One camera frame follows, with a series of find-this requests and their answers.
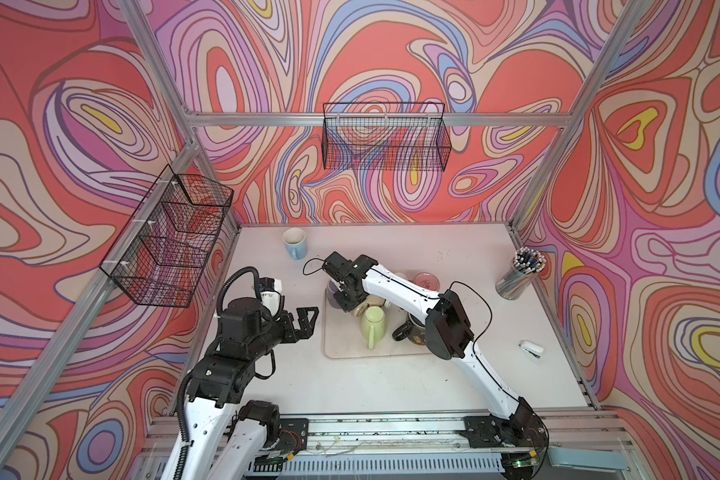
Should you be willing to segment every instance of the black wire basket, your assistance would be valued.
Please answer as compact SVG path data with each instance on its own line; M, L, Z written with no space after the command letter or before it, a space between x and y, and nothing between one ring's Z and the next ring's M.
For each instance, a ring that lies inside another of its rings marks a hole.
M322 166L327 170L439 170L451 138L439 102L323 104Z
M174 174L115 268L102 270L138 305L187 308L233 194L201 175Z

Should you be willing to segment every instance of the black mug handle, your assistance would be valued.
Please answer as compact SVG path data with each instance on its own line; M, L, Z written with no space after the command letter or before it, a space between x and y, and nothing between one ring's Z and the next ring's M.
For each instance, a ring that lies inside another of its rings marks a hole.
M392 339L396 342L405 340L408 338L408 335L411 334L411 330L413 330L413 323L411 323L410 320L406 320L405 323L392 332Z

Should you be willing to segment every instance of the white arm segment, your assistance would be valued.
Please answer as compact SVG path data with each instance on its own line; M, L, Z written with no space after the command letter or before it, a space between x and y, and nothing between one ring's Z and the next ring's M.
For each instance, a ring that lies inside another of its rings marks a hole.
M230 441L213 464L209 480L239 480L266 443L266 427L246 418L235 425Z
M184 402L185 399L178 398L177 401ZM230 424L232 417L237 412L238 405L236 403L227 403L223 408L215 408L215 403L215 401L205 398L195 398L194 402L186 403L186 424L190 429L190 442L192 445L189 455L186 456L184 472L181 475L182 480L206 477L208 470L211 468L213 457L216 455L216 449L219 447L221 436L224 434L224 429ZM162 478L165 480L173 480L181 447L181 434L179 434L176 443L173 444L173 450L163 472Z
M404 280L385 269L382 264L373 266L366 272L362 287L368 294L380 296L411 313L422 325L427 319L427 310L437 305L440 300L438 292Z
M480 347L474 342L467 344L464 349L464 358L453 357L459 369L470 379L474 388L478 389L488 400L488 409L499 418L509 419L509 416L518 410L519 395L504 383L496 370L488 363Z

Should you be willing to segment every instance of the table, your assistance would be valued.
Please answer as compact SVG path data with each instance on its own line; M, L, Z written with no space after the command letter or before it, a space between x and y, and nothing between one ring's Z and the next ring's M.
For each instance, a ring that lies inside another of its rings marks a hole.
M302 267L308 259L324 259L333 251L350 260L368 255L391 271L431 272L440 279L441 291L452 280L460 280L479 292L494 312L490 329L478 344L499 375L533 408L586 408L534 289L526 289L512 301L496 293L494 284L514 254L505 225L302 226L309 252L299 261L291 259L282 244L287 228L244 226L226 276L250 265L260 276L280 279L286 310L294 314L298 306L323 307L328 275L304 276ZM320 262L311 262L307 271L313 267L319 268ZM247 274L235 282L226 302L252 296L251 278ZM472 331L479 334L487 325L488 309L468 289L456 285L454 291L461 297ZM311 339L276 348L276 374L268 380L251 380L242 404L250 399L266 400L279 405L282 413L294 415L486 409L484 398L456 365L434 355L328 359L322 354L320 321L318 318ZM206 346L215 332L214 321L206 334ZM544 356L532 359L518 348L521 340L543 346ZM256 369L269 374L269 358L259 360Z

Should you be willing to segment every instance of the beige mug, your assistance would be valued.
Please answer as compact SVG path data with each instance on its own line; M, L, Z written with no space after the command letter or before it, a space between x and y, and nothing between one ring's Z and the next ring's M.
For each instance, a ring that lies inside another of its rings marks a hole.
M373 350L376 343L384 338L387 333L387 320L380 306L370 306L365 309L360 320L360 333L368 341L369 350Z

